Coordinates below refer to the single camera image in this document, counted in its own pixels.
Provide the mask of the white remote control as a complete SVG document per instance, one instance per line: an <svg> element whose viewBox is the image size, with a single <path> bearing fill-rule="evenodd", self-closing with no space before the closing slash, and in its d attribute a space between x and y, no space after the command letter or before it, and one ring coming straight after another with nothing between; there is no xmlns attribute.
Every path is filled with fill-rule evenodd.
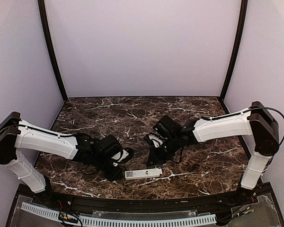
<svg viewBox="0 0 284 227"><path fill-rule="evenodd" d="M147 179L159 177L163 173L161 168L125 171L126 180Z"/></svg>

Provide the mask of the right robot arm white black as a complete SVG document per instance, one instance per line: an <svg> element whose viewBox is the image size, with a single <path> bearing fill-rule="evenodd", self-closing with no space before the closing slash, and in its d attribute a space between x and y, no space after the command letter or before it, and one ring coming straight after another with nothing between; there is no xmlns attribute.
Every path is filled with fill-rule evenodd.
<svg viewBox="0 0 284 227"><path fill-rule="evenodd" d="M253 136L254 152L247 169L242 175L240 188L232 194L232 201L242 205L250 198L258 179L265 172L284 138L279 137L279 124L270 113L280 111L252 102L241 111L216 116L201 117L180 125L169 116L163 116L154 126L155 133L149 133L144 140L149 144L147 166L162 165L172 160L178 150L213 139L233 136Z"/></svg>

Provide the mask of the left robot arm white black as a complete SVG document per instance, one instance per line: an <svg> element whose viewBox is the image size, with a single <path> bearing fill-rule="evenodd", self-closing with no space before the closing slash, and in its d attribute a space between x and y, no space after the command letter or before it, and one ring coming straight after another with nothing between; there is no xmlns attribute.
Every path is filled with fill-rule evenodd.
<svg viewBox="0 0 284 227"><path fill-rule="evenodd" d="M29 124L20 118L20 113L12 112L0 124L0 165L11 170L32 192L38 193L39 199L47 206L57 203L57 195L50 190L50 180L33 167L22 154L22 149L92 165L109 181L122 179L119 164L129 157L129 152L112 135L100 140L85 133L58 133Z"/></svg>

